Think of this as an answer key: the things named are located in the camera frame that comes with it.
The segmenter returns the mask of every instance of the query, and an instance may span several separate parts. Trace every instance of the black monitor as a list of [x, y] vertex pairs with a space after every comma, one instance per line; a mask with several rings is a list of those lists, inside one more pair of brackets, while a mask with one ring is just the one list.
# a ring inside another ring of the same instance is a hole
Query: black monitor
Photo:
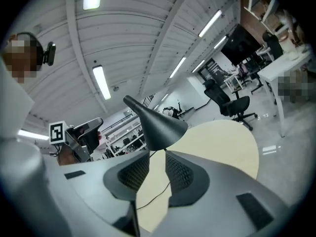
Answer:
[[244, 27], [237, 25], [222, 53], [236, 66], [260, 47], [258, 41]]

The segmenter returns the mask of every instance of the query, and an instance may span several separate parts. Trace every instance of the black cable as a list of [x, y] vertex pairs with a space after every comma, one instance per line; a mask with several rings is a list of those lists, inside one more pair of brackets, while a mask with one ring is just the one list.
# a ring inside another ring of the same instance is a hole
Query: black cable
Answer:
[[139, 210], [139, 209], [141, 209], [141, 208], [144, 208], [145, 206], [149, 205], [152, 201], [154, 201], [156, 198], [158, 198], [162, 193], [165, 192], [165, 190], [168, 188], [169, 184], [170, 184], [170, 182], [168, 183], [167, 187], [164, 188], [164, 190], [163, 190], [159, 195], [155, 196], [149, 203], [145, 204], [145, 205], [142, 206], [142, 207], [137, 208], [136, 210]]
[[151, 156], [149, 156], [149, 158], [152, 157], [156, 152], [157, 152], [157, 151], [154, 151], [154, 153], [153, 153]]

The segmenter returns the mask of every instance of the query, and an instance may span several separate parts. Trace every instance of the round table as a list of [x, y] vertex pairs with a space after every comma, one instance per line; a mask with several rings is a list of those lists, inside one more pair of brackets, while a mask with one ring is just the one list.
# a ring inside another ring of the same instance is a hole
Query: round table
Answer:
[[[259, 169], [259, 151], [251, 132], [232, 120], [215, 120], [197, 125], [168, 150], [179, 151], [201, 158], [234, 166], [256, 179]], [[150, 158], [150, 171], [137, 193], [137, 208], [160, 194], [169, 179], [165, 173], [164, 150]], [[166, 191], [146, 207], [138, 210], [139, 225], [152, 232], [167, 213], [170, 185]]]

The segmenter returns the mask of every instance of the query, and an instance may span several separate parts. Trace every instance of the gray floor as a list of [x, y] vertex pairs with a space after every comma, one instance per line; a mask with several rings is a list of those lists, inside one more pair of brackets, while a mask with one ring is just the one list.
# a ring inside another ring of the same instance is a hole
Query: gray floor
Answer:
[[[247, 118], [253, 126], [253, 135], [259, 148], [259, 173], [257, 180], [278, 194], [288, 205], [296, 203], [306, 192], [314, 176], [316, 163], [316, 101], [283, 102], [286, 135], [279, 134], [278, 116], [273, 117], [264, 88], [251, 95], [252, 82], [239, 92], [240, 97], [250, 96], [250, 106], [245, 112], [258, 114]], [[225, 92], [233, 100], [226, 88]], [[187, 120], [191, 126], [215, 119], [232, 119], [222, 116], [215, 102], [201, 108]]]

